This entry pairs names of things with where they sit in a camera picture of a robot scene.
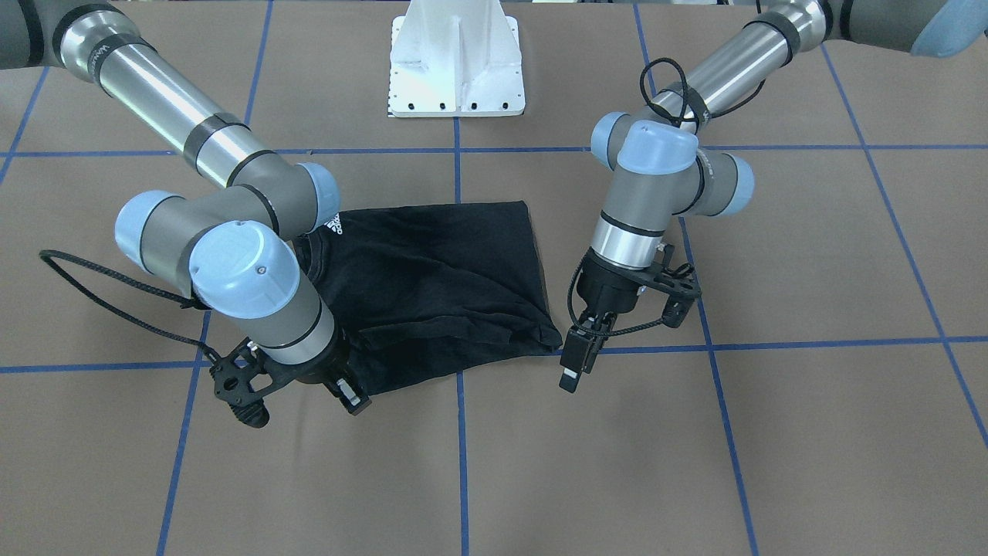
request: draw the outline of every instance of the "blue tape line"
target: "blue tape line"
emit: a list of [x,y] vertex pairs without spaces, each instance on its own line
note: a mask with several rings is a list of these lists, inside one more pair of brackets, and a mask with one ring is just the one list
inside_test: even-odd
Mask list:
[[871,150],[980,150],[986,144],[870,144]]
[[[709,144],[711,150],[860,150],[858,144]],[[984,150],[988,144],[870,144],[870,150]],[[276,148],[278,154],[454,154],[449,147]],[[588,146],[465,146],[460,153],[590,152]],[[174,156],[173,150],[64,150],[0,152],[14,158]]]
[[459,116],[453,118],[453,201],[462,201],[462,176],[460,174]]
[[[696,267],[693,258],[693,248],[690,245],[690,233],[686,229],[686,220],[679,217],[680,230],[683,232],[683,251],[686,252],[687,261]],[[697,285],[700,284],[700,276],[697,275]],[[748,546],[752,556],[759,556],[758,539],[755,536],[755,524],[751,517],[751,509],[748,507],[748,494],[744,486],[744,476],[741,473],[741,462],[738,460],[737,447],[734,444],[734,431],[731,428],[731,417],[727,410],[727,401],[724,399],[724,389],[720,382],[720,369],[717,366],[716,351],[713,349],[713,341],[710,337],[710,326],[706,319],[706,308],[703,299],[697,300],[697,308],[700,311],[700,326],[703,328],[703,341],[706,343],[707,358],[710,361],[710,374],[713,377],[713,386],[717,391],[717,404],[720,407],[720,419],[724,426],[724,436],[727,438],[727,451],[731,456],[731,467],[734,470],[734,483],[738,490],[738,499],[741,502],[741,511],[744,514],[745,529],[748,532]]]
[[[947,336],[949,343],[988,343],[985,336]],[[694,345],[638,345],[631,347],[605,347],[602,355],[623,355],[633,353],[693,353],[699,351],[758,351],[782,349],[814,349],[830,347],[874,347],[882,345],[924,345],[943,343],[938,337],[904,337],[904,338],[875,338],[875,339],[835,339],[810,341],[768,341],[751,343],[715,343],[709,348],[705,344]],[[540,353],[534,357],[558,357],[562,350],[556,349],[548,353]],[[154,369],[189,369],[196,365],[195,361],[152,361],[134,363],[85,363],[72,365],[24,365],[0,367],[0,374],[19,373],[57,373],[74,371],[126,371]]]
[[22,373],[67,373],[76,371],[132,371],[152,369],[188,369],[195,361],[158,361],[150,363],[85,363],[78,365],[24,365],[0,367],[0,375]]
[[[644,65],[648,65],[651,61],[648,55],[648,45],[645,43],[645,30],[641,25],[641,12],[638,11],[638,5],[634,4],[631,7],[634,10],[634,25],[638,28],[638,43],[641,45],[641,57],[643,58]],[[655,79],[652,77],[652,72],[648,72],[648,86],[651,87],[652,97],[655,97],[658,93],[655,90]]]
[[947,336],[950,343],[976,343],[988,341],[988,336]]
[[185,458],[186,440],[189,437],[189,422],[192,420],[192,406],[196,401],[196,386],[199,384],[201,365],[196,365],[189,378],[189,393],[186,395],[185,413],[182,416],[182,429],[179,432],[179,445],[175,450],[175,462],[172,464],[172,479],[168,486],[168,498],[165,501],[165,513],[161,518],[161,530],[158,533],[157,556],[164,556],[165,545],[168,543],[168,532],[172,526],[172,510],[175,507],[175,494],[179,488],[179,476],[182,474],[182,460]]
[[933,300],[930,298],[930,293],[927,290],[926,283],[923,281],[923,276],[920,273],[919,266],[916,264],[916,259],[913,257],[912,249],[909,248],[909,242],[906,240],[906,235],[902,231],[902,227],[899,225],[899,219],[895,215],[895,210],[892,208],[892,202],[888,197],[888,192],[885,190],[885,184],[881,180],[881,176],[878,174],[878,167],[874,163],[874,157],[871,156],[871,150],[865,141],[865,135],[862,133],[861,126],[858,124],[858,118],[855,116],[855,111],[851,108],[851,101],[848,100],[848,95],[844,90],[844,85],[841,83],[840,77],[837,75],[837,69],[834,67],[834,62],[830,59],[830,53],[827,48],[823,45],[820,46],[823,50],[823,57],[827,61],[827,67],[830,68],[830,74],[834,78],[834,82],[837,84],[837,90],[841,94],[841,99],[844,101],[844,108],[848,111],[848,116],[851,118],[851,123],[855,128],[855,133],[858,134],[858,139],[861,141],[862,149],[864,150],[864,156],[867,158],[868,166],[871,168],[871,175],[874,177],[875,184],[878,186],[878,192],[881,194],[882,202],[885,204],[885,210],[888,212],[888,216],[892,221],[892,225],[895,228],[895,233],[899,237],[899,243],[902,245],[903,251],[906,253],[906,259],[909,260],[909,266],[912,268],[913,277],[916,278],[916,283],[920,287],[920,292],[923,294],[923,300],[926,302],[927,310],[930,312],[930,317],[933,319],[934,326],[937,328],[937,334],[940,336],[940,340],[944,345],[944,352],[947,354],[947,360],[950,362],[950,367],[953,370],[953,375],[957,379],[957,384],[960,386],[960,391],[967,401],[967,406],[971,411],[971,416],[974,418],[974,423],[978,428],[978,432],[981,433],[981,440],[984,442],[985,447],[988,448],[988,430],[985,429],[984,420],[981,418],[981,413],[978,411],[977,405],[974,403],[974,399],[971,397],[971,393],[967,388],[967,381],[964,380],[964,375],[960,371],[960,367],[957,365],[957,360],[953,356],[953,349],[950,348],[950,343],[947,340],[947,334],[944,331],[944,325],[940,321],[940,317],[937,315],[937,310],[933,305]]
[[479,152],[590,152],[588,146],[468,146],[460,150]]
[[[453,200],[461,202],[459,117],[453,117]],[[466,400],[463,396],[463,372],[456,373],[456,414],[459,434],[459,551],[470,554],[470,506],[467,496]]]
[[463,399],[463,372],[456,373],[456,405],[459,422],[459,543],[460,554],[470,554],[470,511],[467,493],[466,403]]
[[710,150],[861,150],[859,144],[708,144]]
[[3,179],[7,177],[7,171],[10,170],[10,164],[14,161],[14,153],[17,151],[17,146],[21,144],[21,138],[24,136],[24,129],[28,126],[28,120],[31,119],[31,112],[35,110],[35,104],[38,103],[38,97],[41,95],[41,88],[44,86],[44,80],[48,77],[48,67],[45,66],[41,71],[41,76],[38,77],[38,84],[35,85],[35,90],[31,93],[31,100],[28,101],[28,107],[24,110],[24,117],[21,118],[21,124],[17,126],[17,132],[14,134],[14,140],[10,143],[10,149],[7,151],[7,157],[4,158],[3,166],[0,166],[0,184],[3,184]]
[[[199,341],[206,342],[209,334],[209,319],[212,311],[203,313],[203,331],[199,335]],[[186,395],[186,406],[182,416],[182,428],[179,431],[179,443],[175,448],[175,462],[172,464],[172,478],[168,484],[168,498],[165,500],[165,511],[161,517],[161,530],[158,533],[158,550],[156,556],[164,556],[165,546],[168,544],[168,532],[172,526],[172,514],[175,508],[175,496],[179,490],[179,478],[182,476],[182,462],[185,459],[186,441],[189,439],[189,424],[192,422],[192,409],[196,402],[196,388],[199,384],[199,372],[203,365],[208,362],[203,361],[203,352],[196,350],[195,367],[192,369],[192,376],[189,378],[189,392]]]
[[244,124],[250,126],[251,116],[254,115],[254,99],[257,98],[257,85],[261,81],[261,66],[264,64],[264,50],[268,45],[268,30],[271,27],[271,14],[275,7],[274,0],[268,0],[268,10],[264,14],[264,28],[261,31],[261,45],[257,49],[257,63],[254,65],[254,78],[250,84],[250,95],[247,97],[247,109],[244,111]]
[[938,337],[839,339],[823,341],[778,341],[756,343],[716,343],[714,351],[756,351],[764,349],[813,349],[821,347],[874,347],[881,345],[923,345],[941,343]]
[[55,157],[100,157],[100,156],[174,156],[174,150],[65,150],[65,151],[26,151],[11,154],[19,158],[55,158]]
[[276,148],[278,154],[453,154],[454,148],[448,147],[417,147],[417,148]]

